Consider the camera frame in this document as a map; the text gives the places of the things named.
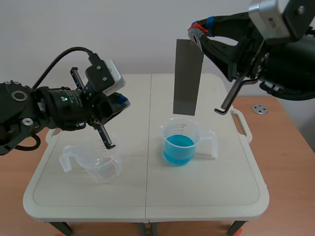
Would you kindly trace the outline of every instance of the blue liquid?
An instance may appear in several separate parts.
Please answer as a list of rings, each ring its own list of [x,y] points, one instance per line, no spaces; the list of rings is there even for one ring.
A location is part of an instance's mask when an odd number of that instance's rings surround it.
[[[181,147],[188,147],[194,145],[193,141],[185,136],[176,134],[171,137],[168,137],[167,139],[170,143],[181,146]],[[183,165],[189,162],[194,153],[195,153],[196,147],[189,147],[189,148],[180,148],[180,147],[174,147],[170,145],[169,143],[165,142],[164,144],[164,156],[166,160],[173,164]]]

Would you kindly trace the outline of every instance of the table leg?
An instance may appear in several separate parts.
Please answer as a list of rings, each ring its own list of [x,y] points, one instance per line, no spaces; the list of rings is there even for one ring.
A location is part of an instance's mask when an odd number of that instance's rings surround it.
[[[237,231],[246,223],[247,221],[234,221],[232,226],[227,231],[228,236],[233,236],[236,234]]]
[[[151,223],[152,236],[158,236],[158,223]]]
[[[63,233],[65,236],[72,235],[72,230],[70,226],[66,222],[49,222],[52,226],[54,226],[57,230]]]
[[[144,223],[137,223],[141,236],[147,236],[147,228]]]

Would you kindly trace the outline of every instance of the white table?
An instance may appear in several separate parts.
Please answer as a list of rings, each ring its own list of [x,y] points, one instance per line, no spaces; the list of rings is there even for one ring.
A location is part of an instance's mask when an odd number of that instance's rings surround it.
[[[209,160],[197,155],[180,167],[164,160],[158,129],[170,117],[180,117],[172,114],[174,75],[124,78],[126,86],[120,92],[131,106],[105,126],[126,147],[121,175],[102,185],[90,180],[78,165],[70,173],[63,172],[62,148],[94,132],[91,128],[48,135],[49,145],[24,194],[30,216],[52,222],[60,230],[67,225],[57,222],[66,221],[235,220],[235,231],[265,211],[269,194],[248,144],[252,135],[244,117],[231,110],[240,118],[246,136],[237,132],[230,114],[213,111],[226,95],[219,77],[202,75],[196,115],[189,117],[217,133],[219,157]]]

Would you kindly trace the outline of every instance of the clear plastic measuring cup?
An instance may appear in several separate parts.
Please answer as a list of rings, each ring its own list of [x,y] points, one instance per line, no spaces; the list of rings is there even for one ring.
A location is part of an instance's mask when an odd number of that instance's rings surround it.
[[[70,157],[74,157],[95,181],[106,183],[117,178],[123,167],[121,147],[113,134],[110,137],[116,145],[110,150],[97,134],[88,136],[81,144],[65,146],[59,159],[64,172],[71,170]]]
[[[209,140],[210,155],[218,157],[218,138],[211,130],[200,129],[196,122],[184,118],[171,118],[161,126],[164,139],[163,152],[166,160],[183,165],[189,162],[201,140]]]

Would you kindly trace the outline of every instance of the gray paper strip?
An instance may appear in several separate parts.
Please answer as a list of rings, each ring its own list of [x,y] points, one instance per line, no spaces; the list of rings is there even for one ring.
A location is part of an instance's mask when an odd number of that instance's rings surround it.
[[[177,39],[173,114],[194,116],[203,53],[188,39]]]

